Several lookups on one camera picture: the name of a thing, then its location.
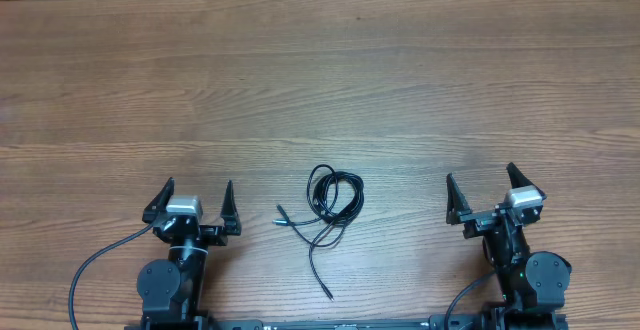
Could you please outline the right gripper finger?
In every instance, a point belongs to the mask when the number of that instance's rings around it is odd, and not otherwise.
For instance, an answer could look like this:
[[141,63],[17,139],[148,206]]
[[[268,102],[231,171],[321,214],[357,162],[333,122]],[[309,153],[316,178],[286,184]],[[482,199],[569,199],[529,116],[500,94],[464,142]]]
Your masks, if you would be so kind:
[[538,191],[542,199],[546,199],[545,192],[529,180],[513,162],[507,164],[506,171],[508,173],[512,189],[533,186]]
[[454,176],[449,173],[446,176],[447,186],[447,209],[446,209],[446,223],[449,225],[457,225],[462,222],[463,216],[470,215],[472,209],[469,206],[465,196],[460,191]]

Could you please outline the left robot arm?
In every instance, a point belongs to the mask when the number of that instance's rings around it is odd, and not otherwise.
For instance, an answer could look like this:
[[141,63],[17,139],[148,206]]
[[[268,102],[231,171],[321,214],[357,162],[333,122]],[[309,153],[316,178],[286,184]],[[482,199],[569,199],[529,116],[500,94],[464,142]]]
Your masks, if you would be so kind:
[[209,249],[227,245],[230,236],[242,232],[233,183],[227,183],[221,225],[202,222],[198,196],[176,195],[174,190],[175,181],[170,178],[143,210],[142,221],[169,245],[169,252],[165,259],[146,264],[138,275],[137,291],[143,302],[140,327],[217,329],[217,321],[200,308],[200,300]]

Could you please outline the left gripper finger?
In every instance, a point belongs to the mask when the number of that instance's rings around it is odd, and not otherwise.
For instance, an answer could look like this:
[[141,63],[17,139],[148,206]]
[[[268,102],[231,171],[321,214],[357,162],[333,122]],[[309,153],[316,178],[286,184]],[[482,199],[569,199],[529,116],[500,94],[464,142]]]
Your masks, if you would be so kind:
[[142,221],[152,223],[161,213],[166,211],[166,206],[173,196],[175,190],[175,180],[169,177],[160,192],[144,208]]
[[223,219],[224,230],[227,235],[241,235],[242,225],[235,204],[234,188],[231,180],[227,183],[220,216]]

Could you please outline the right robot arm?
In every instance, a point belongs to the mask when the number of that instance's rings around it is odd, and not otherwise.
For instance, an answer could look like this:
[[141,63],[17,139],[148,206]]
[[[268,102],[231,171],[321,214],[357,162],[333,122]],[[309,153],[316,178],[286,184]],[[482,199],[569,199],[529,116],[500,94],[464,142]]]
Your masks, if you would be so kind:
[[[485,259],[492,270],[467,285],[448,306],[444,329],[566,329],[557,310],[565,305],[571,264],[562,256],[533,252],[526,240],[526,226],[540,220],[546,194],[514,163],[506,166],[511,188],[492,210],[475,212],[453,174],[446,177],[446,223],[463,225],[466,239],[480,237]],[[498,281],[502,300],[487,302],[479,314],[455,317],[460,300],[491,277]]]

